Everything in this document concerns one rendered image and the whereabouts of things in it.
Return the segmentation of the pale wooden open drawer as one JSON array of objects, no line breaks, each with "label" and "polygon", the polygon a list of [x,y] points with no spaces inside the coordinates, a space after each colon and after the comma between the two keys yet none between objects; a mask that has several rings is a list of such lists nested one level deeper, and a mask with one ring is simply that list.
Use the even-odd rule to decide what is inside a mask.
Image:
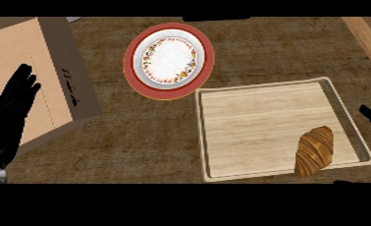
[{"label": "pale wooden open drawer", "polygon": [[26,146],[72,120],[69,92],[63,91],[63,78],[57,74],[39,18],[0,29],[0,92],[21,64],[32,66],[41,84],[20,140],[20,146]]}]

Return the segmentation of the dark brown drawer front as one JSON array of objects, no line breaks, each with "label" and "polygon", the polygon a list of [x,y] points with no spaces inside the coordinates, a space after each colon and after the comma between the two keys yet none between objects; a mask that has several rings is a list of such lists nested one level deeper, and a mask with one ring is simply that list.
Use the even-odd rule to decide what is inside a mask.
[{"label": "dark brown drawer front", "polygon": [[23,22],[21,34],[41,89],[26,118],[19,155],[101,115],[66,19],[32,18]]}]

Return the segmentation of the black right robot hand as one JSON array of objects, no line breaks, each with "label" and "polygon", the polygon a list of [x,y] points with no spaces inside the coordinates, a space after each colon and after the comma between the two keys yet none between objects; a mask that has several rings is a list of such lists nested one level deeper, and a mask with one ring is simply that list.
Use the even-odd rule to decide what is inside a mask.
[{"label": "black right robot hand", "polygon": [[367,108],[363,104],[359,106],[360,114],[367,118],[371,122],[371,108]]}]

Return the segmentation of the white floral rimmed plate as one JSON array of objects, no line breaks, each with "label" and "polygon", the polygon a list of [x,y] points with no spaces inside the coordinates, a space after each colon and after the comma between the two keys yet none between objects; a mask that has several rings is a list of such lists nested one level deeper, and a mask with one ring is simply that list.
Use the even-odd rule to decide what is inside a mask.
[{"label": "white floral rimmed plate", "polygon": [[205,62],[200,39],[186,30],[161,29],[138,43],[133,70],[139,81],[155,89],[175,89],[195,79]]}]

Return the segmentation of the pale wooden tray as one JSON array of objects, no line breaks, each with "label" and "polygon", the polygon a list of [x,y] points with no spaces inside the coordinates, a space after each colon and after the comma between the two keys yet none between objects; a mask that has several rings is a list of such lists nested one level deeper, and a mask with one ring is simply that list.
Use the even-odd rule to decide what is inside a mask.
[{"label": "pale wooden tray", "polygon": [[326,126],[328,167],[371,165],[359,133],[329,78],[195,90],[201,168],[207,182],[294,172],[300,136]]}]

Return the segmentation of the pale wooden board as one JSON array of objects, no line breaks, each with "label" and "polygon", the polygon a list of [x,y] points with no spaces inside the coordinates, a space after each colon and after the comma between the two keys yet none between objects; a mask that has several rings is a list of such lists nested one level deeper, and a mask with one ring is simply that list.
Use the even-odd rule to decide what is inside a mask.
[{"label": "pale wooden board", "polygon": [[341,20],[371,59],[371,17],[342,17]]}]

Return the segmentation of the round red placemat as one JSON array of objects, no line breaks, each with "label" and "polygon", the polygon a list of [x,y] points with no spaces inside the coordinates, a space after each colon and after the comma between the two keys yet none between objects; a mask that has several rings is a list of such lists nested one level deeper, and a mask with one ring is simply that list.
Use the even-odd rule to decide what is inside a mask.
[{"label": "round red placemat", "polygon": [[[204,48],[205,62],[204,62],[201,72],[200,72],[198,76],[195,77],[195,79],[191,81],[191,83],[188,83],[186,85],[183,85],[175,89],[164,90],[164,89],[155,89],[155,88],[147,86],[139,81],[139,78],[135,75],[135,70],[133,70],[133,52],[135,52],[135,48],[138,47],[142,39],[155,31],[158,31],[161,29],[169,29],[169,28],[178,28],[178,29],[186,30],[200,39],[201,45]],[[204,84],[204,82],[211,74],[213,66],[214,66],[214,50],[213,50],[213,46],[211,46],[211,42],[210,42],[208,38],[194,27],[191,27],[185,24],[180,24],[180,23],[160,24],[160,25],[150,27],[147,30],[144,30],[138,34],[135,39],[132,40],[132,42],[127,46],[126,52],[125,52],[123,73],[125,73],[125,78],[126,78],[127,84],[129,84],[130,88],[136,91],[138,94],[141,94],[144,97],[155,99],[155,100],[178,99],[178,98],[186,96],[188,94],[191,94],[195,91],[195,89]]]}]

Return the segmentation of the black appliance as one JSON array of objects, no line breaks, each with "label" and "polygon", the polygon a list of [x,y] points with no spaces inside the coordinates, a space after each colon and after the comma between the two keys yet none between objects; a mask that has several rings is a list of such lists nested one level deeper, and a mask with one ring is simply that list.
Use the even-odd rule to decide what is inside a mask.
[{"label": "black appliance", "polygon": [[183,22],[208,22],[208,21],[233,21],[233,20],[245,20],[250,19],[250,16],[228,16],[228,17],[195,17],[195,16],[183,16]]}]

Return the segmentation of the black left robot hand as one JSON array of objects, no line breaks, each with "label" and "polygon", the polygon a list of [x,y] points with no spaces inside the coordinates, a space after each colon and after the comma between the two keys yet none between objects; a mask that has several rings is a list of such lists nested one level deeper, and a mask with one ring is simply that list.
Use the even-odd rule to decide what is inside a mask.
[{"label": "black left robot hand", "polygon": [[16,156],[24,121],[39,89],[32,67],[21,64],[0,93],[0,169],[5,168]]}]

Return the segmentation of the brown croissant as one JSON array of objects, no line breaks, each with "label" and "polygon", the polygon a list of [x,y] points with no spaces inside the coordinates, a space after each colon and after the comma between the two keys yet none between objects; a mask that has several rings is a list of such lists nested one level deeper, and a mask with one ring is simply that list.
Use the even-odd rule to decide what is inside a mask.
[{"label": "brown croissant", "polygon": [[332,132],[328,126],[310,129],[298,139],[294,173],[300,178],[314,175],[332,157]]}]

